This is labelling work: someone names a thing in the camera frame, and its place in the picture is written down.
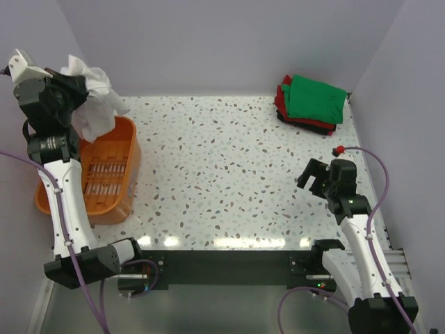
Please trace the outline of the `white t shirt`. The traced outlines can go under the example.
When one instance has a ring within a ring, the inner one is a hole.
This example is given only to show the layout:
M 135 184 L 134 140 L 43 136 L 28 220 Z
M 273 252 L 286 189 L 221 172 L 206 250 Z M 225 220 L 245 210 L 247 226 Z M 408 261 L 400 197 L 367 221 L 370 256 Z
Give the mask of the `white t shirt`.
M 72 115 L 72 124 L 79 136 L 94 142 L 115 128 L 115 116 L 124 116 L 130 108 L 113 90 L 108 75 L 99 67 L 89 67 L 80 58 L 70 55 L 68 66 L 61 69 L 67 76 L 86 79 L 87 100 Z

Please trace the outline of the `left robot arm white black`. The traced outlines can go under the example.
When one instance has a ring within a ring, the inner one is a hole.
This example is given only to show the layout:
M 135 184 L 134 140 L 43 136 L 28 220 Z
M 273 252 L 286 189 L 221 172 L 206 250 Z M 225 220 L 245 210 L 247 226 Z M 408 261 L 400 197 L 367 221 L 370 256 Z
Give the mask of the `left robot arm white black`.
M 27 155 L 46 189 L 54 230 L 54 260 L 48 279 L 69 289 L 140 271 L 144 256 L 130 237 L 100 246 L 94 236 L 81 186 L 79 136 L 72 113 L 87 100 L 86 80 L 40 70 L 15 81 L 13 91 L 26 116 L 22 132 Z

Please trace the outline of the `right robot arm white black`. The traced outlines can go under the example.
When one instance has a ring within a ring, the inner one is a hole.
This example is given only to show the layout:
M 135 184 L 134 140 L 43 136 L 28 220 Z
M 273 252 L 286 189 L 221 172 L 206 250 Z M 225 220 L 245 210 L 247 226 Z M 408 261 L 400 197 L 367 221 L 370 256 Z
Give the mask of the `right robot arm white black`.
M 369 201 L 357 192 L 355 163 L 310 159 L 297 186 L 304 188 L 310 177 L 314 178 L 310 192 L 327 200 L 350 250 L 320 240 L 309 263 L 315 272 L 333 276 L 348 306 L 351 332 L 411 333 L 419 307 L 398 284 L 381 249 Z

